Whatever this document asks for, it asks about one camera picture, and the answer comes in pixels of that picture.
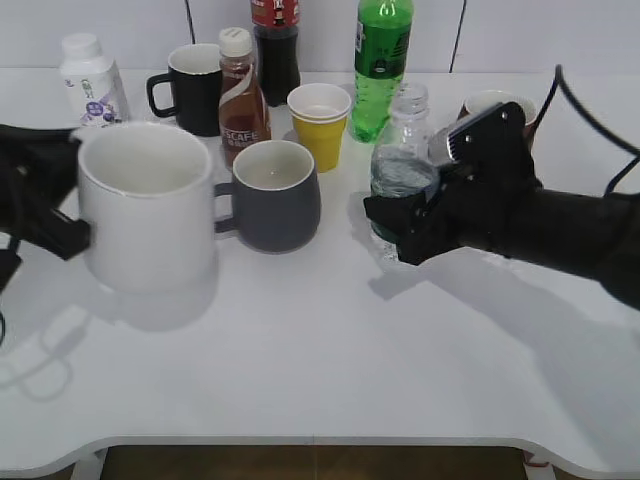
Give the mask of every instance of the white supplement bottle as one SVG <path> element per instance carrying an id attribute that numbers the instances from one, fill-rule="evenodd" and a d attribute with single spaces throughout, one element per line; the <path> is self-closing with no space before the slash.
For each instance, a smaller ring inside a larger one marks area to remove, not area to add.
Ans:
<path id="1" fill-rule="evenodd" d="M 116 62 L 102 53 L 98 37 L 76 33 L 62 40 L 60 74 L 78 122 L 105 127 L 129 119 L 129 106 Z"/>

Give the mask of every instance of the wooden floor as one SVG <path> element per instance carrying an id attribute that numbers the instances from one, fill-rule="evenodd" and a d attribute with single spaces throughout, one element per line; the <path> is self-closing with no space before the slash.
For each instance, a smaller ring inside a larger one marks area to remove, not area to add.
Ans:
<path id="1" fill-rule="evenodd" d="M 525 480 L 521 458 L 481 447 L 117 447 L 102 480 Z"/>

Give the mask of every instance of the bottle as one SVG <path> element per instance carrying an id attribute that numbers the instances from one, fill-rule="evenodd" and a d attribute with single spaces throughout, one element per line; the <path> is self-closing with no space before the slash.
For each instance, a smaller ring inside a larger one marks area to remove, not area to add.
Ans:
<path id="1" fill-rule="evenodd" d="M 298 0 L 252 0 L 251 8 L 262 92 L 270 106 L 284 105 L 289 93 L 300 86 Z"/>
<path id="2" fill-rule="evenodd" d="M 220 134 L 227 166 L 250 145 L 271 140 L 269 110 L 258 84 L 251 34 L 243 28 L 220 32 Z"/>
<path id="3" fill-rule="evenodd" d="M 375 142 L 389 119 L 404 75 L 412 18 L 412 0 L 360 0 L 352 129 L 361 142 Z"/>
<path id="4" fill-rule="evenodd" d="M 391 104 L 391 120 L 380 135 L 371 159 L 371 194 L 401 198 L 424 191 L 436 193 L 440 175 L 428 159 L 434 130 L 427 121 L 428 94 L 424 85 L 403 84 Z M 397 260 L 393 233 L 371 224 L 372 239 L 385 260 Z"/>
<path id="5" fill-rule="evenodd" d="M 98 37 L 76 33 L 62 40 L 60 66 L 69 101 L 83 126 L 105 127 L 129 120 L 129 106 L 116 62 L 102 53 Z"/>

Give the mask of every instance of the yellow paper cup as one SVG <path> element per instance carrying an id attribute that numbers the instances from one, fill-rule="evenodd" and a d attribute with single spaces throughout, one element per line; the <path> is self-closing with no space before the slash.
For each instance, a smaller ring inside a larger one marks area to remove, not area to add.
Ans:
<path id="1" fill-rule="evenodd" d="M 331 123 L 314 123 L 293 116 L 293 126 L 300 143 L 313 154 L 319 173 L 336 168 L 340 160 L 342 134 L 347 126 L 346 116 Z"/>
<path id="2" fill-rule="evenodd" d="M 293 90 L 287 104 L 300 143 L 311 150 L 318 172 L 335 168 L 351 110 L 349 94 L 337 85 L 310 83 Z"/>

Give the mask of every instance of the mug handle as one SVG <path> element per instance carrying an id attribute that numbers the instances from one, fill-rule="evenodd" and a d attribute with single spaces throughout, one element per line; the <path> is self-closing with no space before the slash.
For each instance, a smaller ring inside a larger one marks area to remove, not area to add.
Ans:
<path id="1" fill-rule="evenodd" d="M 153 96 L 153 88 L 156 85 L 161 83 L 170 83 L 171 79 L 169 78 L 168 73 L 163 73 L 162 75 L 154 75 L 153 77 L 147 80 L 147 98 L 149 99 L 149 107 L 151 107 L 151 111 L 156 117 L 167 118 L 173 117 L 176 114 L 176 107 L 164 108 L 160 109 L 156 105 L 156 99 Z"/>
<path id="2" fill-rule="evenodd" d="M 213 187 L 213 196 L 215 198 L 218 197 L 226 197 L 229 195 L 233 195 L 233 183 L 219 183 L 218 185 Z M 232 230 L 235 230 L 236 227 L 236 219 L 233 217 L 225 218 L 224 220 L 218 220 L 215 222 L 216 233 L 226 233 Z"/>

